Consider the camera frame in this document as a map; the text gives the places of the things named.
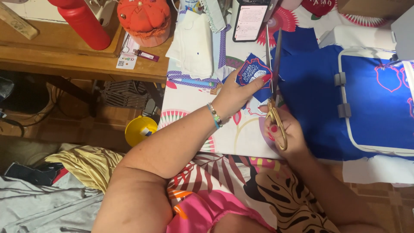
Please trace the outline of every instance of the scissor handle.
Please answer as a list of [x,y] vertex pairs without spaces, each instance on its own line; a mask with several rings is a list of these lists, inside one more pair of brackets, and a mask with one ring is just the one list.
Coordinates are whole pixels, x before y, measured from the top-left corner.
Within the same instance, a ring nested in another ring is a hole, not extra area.
[[287,136],[286,136],[286,131],[285,131],[285,129],[283,127],[283,124],[282,124],[282,121],[281,121],[281,119],[279,117],[279,113],[277,113],[277,110],[276,110],[276,108],[274,106],[275,106],[274,100],[269,100],[267,102],[267,107],[268,107],[269,111],[268,111],[268,113],[266,115],[266,119],[268,117],[270,117],[271,120],[272,120],[272,123],[276,123],[280,127],[280,130],[282,131],[284,146],[282,146],[282,144],[279,143],[279,147],[280,147],[280,149],[282,151],[284,151],[284,150],[287,149]]

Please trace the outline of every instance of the red water bottle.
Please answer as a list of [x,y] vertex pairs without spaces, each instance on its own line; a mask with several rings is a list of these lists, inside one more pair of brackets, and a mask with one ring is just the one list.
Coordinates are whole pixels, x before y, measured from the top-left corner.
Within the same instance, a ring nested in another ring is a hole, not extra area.
[[58,7],[60,15],[92,49],[106,49],[111,44],[111,39],[85,0],[48,1]]

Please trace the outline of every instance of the woman's left hand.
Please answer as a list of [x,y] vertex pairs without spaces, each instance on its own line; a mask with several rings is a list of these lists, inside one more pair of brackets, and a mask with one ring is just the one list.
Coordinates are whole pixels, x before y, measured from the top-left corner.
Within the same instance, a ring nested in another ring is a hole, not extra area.
[[221,119],[233,116],[272,77],[270,74],[262,75],[241,87],[235,82],[239,70],[240,68],[230,73],[220,93],[212,102],[213,108]]

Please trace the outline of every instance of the blue marker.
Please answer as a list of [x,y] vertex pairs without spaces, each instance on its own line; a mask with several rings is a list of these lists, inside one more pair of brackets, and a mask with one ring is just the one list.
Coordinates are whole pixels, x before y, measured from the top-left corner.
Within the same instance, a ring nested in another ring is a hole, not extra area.
[[197,85],[202,85],[202,86],[213,87],[215,85],[214,82],[199,81],[199,80],[194,80],[194,79],[185,79],[185,78],[173,78],[173,79],[179,82],[183,82],[183,83],[191,83],[191,84],[197,84]]

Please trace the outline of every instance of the woman's right hand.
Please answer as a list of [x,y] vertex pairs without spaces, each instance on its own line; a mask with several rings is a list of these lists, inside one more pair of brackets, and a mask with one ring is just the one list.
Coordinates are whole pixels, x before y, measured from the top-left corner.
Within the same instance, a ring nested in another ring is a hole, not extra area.
[[[284,144],[282,131],[279,126],[271,122],[268,117],[265,121],[265,135],[275,142],[278,154],[285,158],[289,163],[300,160],[304,156],[310,156],[308,147],[306,146],[301,125],[290,113],[276,107],[280,116],[283,127],[287,136],[287,149],[281,150],[279,143]],[[260,111],[267,112],[267,106],[260,107]]]

